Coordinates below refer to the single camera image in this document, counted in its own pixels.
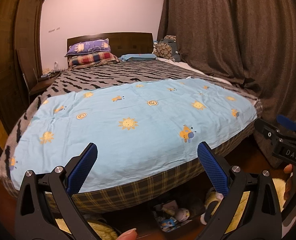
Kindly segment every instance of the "white wall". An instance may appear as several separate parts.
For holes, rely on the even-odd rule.
[[[67,39],[109,32],[149,32],[157,38],[163,0],[45,0],[41,11],[42,68],[67,68]]]

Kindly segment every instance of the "screw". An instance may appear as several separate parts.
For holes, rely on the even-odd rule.
[[[233,166],[231,168],[234,172],[240,172],[240,168],[238,166]]]
[[[63,171],[63,168],[61,166],[55,167],[54,169],[55,173],[60,173]]]
[[[32,171],[27,171],[27,172],[26,172],[26,176],[27,176],[27,177],[30,177],[31,175],[32,175]]]
[[[268,176],[269,176],[269,171],[263,171],[263,175],[264,175],[265,177],[268,177]]]

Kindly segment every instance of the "wooden headboard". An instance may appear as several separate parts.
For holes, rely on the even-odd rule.
[[[109,39],[111,53],[117,57],[125,54],[152,53],[153,51],[152,33],[101,33],[70,38],[67,39],[67,51],[76,43],[106,38]]]

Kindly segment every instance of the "wooden chair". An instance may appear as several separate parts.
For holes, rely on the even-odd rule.
[[[22,71],[28,89],[28,101],[30,105],[30,97],[44,92],[56,79],[57,76],[48,79],[38,78],[30,59],[29,49],[17,49],[19,65]]]

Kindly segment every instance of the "person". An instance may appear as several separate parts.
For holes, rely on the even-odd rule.
[[[135,240],[137,238],[136,228],[126,231],[120,235],[117,240]]]
[[[292,164],[288,164],[285,169],[284,172],[287,174],[290,174],[293,172],[293,165]],[[284,194],[284,199],[287,200],[290,196],[290,190],[292,188],[292,177],[290,177],[287,181],[286,181],[286,185],[285,185],[285,194]]]

